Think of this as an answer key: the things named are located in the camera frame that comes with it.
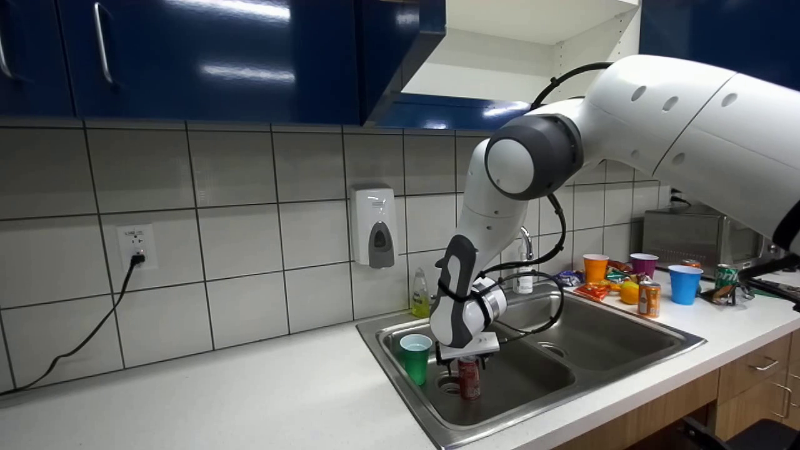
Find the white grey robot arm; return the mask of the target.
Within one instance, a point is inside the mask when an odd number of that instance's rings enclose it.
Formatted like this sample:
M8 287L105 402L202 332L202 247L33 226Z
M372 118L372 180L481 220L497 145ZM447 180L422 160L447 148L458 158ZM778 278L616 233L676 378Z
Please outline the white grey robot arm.
M441 260L431 331L482 351L506 312L487 278L535 198L618 160L800 253L800 93L725 68L627 56L581 101L535 107L473 151L462 215Z

